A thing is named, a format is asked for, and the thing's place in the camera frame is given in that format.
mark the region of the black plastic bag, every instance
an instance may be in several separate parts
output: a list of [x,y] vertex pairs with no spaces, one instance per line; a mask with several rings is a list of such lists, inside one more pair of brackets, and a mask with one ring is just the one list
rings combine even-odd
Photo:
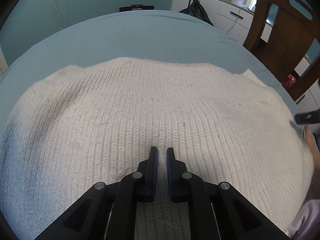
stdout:
[[213,26],[212,22],[209,20],[207,13],[198,0],[193,0],[192,4],[190,4],[188,8],[180,11],[180,13],[191,15]]

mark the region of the triangular cutout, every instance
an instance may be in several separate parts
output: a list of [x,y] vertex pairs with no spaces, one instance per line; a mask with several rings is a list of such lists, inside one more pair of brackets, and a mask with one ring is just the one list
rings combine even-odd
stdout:
[[63,226],[71,228],[74,231],[80,232],[84,224],[85,218],[89,212],[92,203],[92,198],[88,198],[80,207],[78,207],[71,216],[64,222]]
[[232,200],[244,231],[248,232],[262,225],[261,221],[251,213],[238,199]]

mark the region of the cord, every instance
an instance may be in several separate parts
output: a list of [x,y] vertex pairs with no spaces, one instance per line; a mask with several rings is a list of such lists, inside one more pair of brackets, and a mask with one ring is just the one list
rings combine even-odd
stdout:
[[66,10],[65,10],[65,15],[64,15],[64,27],[67,27],[67,8],[68,8],[68,3],[69,0],[67,0],[67,5],[66,5]]
[[227,35],[228,35],[229,31],[231,31],[232,28],[236,25],[236,22],[237,22],[237,19],[238,19],[238,18],[239,18],[239,17],[236,17],[236,20],[235,20],[234,24],[227,30]]
[[52,6],[57,10],[57,13],[58,13],[58,24],[57,24],[57,27],[61,30],[63,30],[62,27],[59,27],[59,19],[60,19],[60,15],[59,15],[59,10],[58,8],[52,3],[52,0],[50,1],[50,3],[52,4]]

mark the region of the person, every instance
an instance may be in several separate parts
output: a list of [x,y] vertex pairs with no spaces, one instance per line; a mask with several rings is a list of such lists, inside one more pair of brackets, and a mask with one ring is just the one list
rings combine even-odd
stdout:
[[292,240],[312,240],[320,231],[320,155],[308,125],[305,126],[305,140],[314,162],[314,173],[310,190],[318,199],[307,201],[286,231]]

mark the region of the purple fabric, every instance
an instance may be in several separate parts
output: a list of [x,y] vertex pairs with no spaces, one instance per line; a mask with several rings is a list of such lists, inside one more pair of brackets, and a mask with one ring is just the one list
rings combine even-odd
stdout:
[[309,240],[319,221],[320,200],[309,200],[301,207],[286,234],[293,240]]

